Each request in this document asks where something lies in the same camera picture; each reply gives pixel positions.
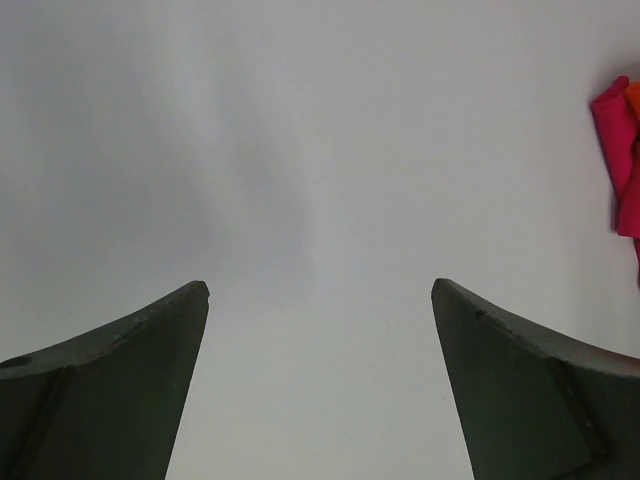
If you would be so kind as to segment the orange t shirt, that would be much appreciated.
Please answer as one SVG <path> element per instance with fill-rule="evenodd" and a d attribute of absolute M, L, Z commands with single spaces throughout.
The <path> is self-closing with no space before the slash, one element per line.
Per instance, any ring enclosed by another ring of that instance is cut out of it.
<path fill-rule="evenodd" d="M 630 83 L 624 93 L 637 119 L 640 120 L 640 82 Z"/>

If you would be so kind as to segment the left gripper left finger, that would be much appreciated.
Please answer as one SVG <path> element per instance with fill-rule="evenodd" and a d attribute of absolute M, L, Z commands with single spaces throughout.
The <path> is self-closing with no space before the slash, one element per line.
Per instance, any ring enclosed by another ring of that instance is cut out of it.
<path fill-rule="evenodd" d="M 1 364 L 4 479 L 163 479 L 209 311 L 193 281 Z"/>

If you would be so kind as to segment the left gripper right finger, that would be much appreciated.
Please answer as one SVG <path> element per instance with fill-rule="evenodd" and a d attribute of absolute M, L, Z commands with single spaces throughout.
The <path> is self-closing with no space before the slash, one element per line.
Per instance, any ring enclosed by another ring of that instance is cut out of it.
<path fill-rule="evenodd" d="M 444 278 L 436 329 L 477 479 L 636 479 L 639 361 Z"/>

